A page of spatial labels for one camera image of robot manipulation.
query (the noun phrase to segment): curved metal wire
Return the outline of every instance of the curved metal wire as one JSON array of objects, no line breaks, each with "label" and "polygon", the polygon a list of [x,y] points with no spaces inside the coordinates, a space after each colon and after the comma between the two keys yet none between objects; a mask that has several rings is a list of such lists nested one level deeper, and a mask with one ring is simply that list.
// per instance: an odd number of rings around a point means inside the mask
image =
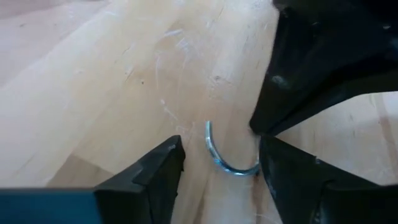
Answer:
[{"label": "curved metal wire", "polygon": [[254,175],[259,172],[259,158],[257,156],[257,161],[249,169],[235,169],[231,167],[220,155],[218,152],[214,140],[213,140],[213,130],[211,128],[211,121],[206,121],[206,128],[205,128],[205,140],[206,140],[206,147],[209,150],[211,156],[213,157],[214,162],[219,165],[224,171],[229,172],[233,175]]}]

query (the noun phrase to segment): wooden workbench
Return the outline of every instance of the wooden workbench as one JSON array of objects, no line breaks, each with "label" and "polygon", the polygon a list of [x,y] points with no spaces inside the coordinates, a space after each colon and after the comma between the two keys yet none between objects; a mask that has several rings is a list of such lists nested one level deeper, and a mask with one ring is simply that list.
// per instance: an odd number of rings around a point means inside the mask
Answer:
[{"label": "wooden workbench", "polygon": [[[0,186],[93,186],[180,134],[172,223],[281,223],[249,167],[248,121],[278,12],[263,0],[0,2]],[[364,95],[279,137],[378,184],[398,182],[398,95]]]}]

